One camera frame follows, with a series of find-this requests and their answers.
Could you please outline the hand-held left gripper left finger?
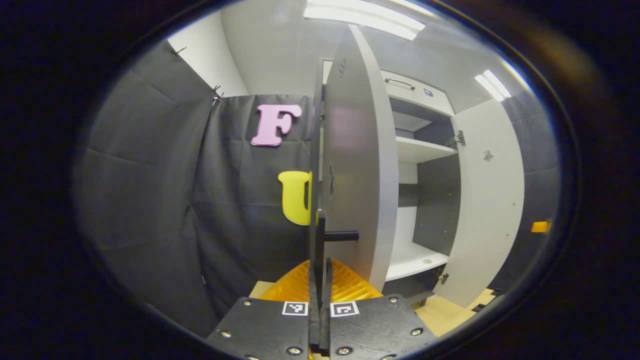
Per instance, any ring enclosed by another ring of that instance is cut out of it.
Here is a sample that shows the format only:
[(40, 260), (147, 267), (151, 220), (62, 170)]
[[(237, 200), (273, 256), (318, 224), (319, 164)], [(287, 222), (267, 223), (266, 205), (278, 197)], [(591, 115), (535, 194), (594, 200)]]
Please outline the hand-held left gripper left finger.
[(263, 294), (240, 297), (206, 343), (233, 360), (311, 360), (320, 312), (310, 260)]

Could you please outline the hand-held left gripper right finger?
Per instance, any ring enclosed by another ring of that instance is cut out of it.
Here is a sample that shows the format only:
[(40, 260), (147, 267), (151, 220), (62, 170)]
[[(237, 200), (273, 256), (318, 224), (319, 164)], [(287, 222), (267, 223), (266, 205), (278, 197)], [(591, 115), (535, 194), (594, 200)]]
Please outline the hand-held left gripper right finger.
[(438, 337), (400, 294), (382, 295), (327, 258), (322, 289), (322, 354), (330, 360), (402, 360)]

